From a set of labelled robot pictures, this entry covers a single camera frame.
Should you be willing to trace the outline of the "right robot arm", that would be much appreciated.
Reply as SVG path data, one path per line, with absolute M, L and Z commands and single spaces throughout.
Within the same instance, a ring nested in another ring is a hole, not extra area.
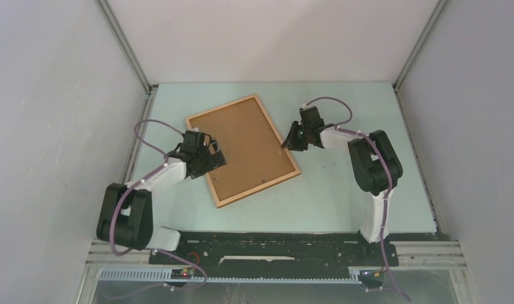
M 291 123 L 281 147 L 306 151 L 310 145 L 322 149 L 341 149 L 349 153 L 354 179 L 360 189 L 372 195 L 367 218 L 360 234 L 365 242 L 357 247 L 360 262 L 372 265 L 382 256 L 377 243 L 387 237 L 389 200 L 403 175 L 402 164 L 383 130 L 369 134 L 326 124 L 315 106 L 299 109 L 300 120 Z

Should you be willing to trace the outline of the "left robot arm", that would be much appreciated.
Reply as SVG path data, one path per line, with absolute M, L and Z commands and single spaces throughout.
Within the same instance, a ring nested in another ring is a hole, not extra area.
M 182 263 L 189 247 L 181 233 L 153 220 L 153 196 L 185 179 L 196 179 L 226 164 L 216 138 L 187 130 L 182 142 L 164 154 L 163 163 L 144 177 L 126 184 L 110 184 L 105 191 L 96 236 L 111 247 L 164 250 L 172 263 Z

